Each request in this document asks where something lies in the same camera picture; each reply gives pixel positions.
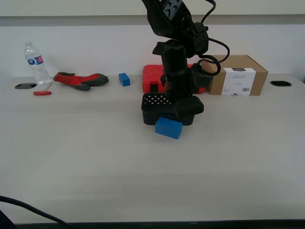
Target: bottle label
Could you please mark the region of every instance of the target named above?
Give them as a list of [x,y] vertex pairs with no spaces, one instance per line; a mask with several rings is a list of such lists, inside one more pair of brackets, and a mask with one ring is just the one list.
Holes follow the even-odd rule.
[[32,58],[28,59],[28,62],[30,65],[39,65],[43,63],[43,59],[42,56],[38,56],[33,59]]

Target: bottle cap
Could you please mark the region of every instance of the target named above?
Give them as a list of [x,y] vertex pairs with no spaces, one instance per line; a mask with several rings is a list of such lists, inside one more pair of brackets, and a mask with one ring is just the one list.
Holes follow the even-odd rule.
[[27,41],[27,42],[25,42],[24,44],[25,44],[26,46],[31,46],[31,45],[33,45],[32,42],[30,42],[30,41]]

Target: white label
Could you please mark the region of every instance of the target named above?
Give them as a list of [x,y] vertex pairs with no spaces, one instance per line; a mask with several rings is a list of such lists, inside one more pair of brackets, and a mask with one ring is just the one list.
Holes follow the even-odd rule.
[[222,95],[250,95],[256,71],[252,68],[225,68]]

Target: blue block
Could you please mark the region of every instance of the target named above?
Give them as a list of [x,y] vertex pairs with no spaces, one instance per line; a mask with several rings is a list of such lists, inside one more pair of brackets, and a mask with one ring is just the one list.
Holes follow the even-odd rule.
[[182,126],[182,123],[166,118],[160,118],[156,123],[156,133],[178,139],[182,132]]
[[130,86],[130,79],[126,73],[121,73],[119,74],[120,82],[121,84],[126,87]]

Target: plastic water bottle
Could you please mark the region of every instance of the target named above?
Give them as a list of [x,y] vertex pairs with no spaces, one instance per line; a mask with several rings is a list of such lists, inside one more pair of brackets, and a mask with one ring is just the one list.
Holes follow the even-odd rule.
[[32,42],[25,42],[25,57],[33,70],[34,79],[37,84],[48,84],[52,80],[45,69],[44,62],[39,50],[32,44]]

